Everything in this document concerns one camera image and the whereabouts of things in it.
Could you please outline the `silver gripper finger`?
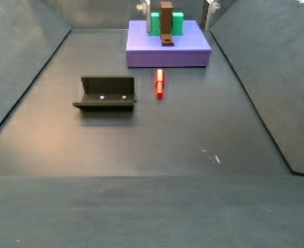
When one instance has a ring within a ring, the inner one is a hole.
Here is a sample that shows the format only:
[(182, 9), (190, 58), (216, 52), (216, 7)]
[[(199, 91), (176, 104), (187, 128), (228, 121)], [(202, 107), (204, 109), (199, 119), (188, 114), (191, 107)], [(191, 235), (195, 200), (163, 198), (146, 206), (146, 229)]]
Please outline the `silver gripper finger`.
[(204, 3), (206, 3), (206, 16), (204, 16), (203, 30), (207, 30), (210, 26), (210, 19), (215, 11), (220, 8), (220, 5), (216, 2), (216, 0), (204, 0)]

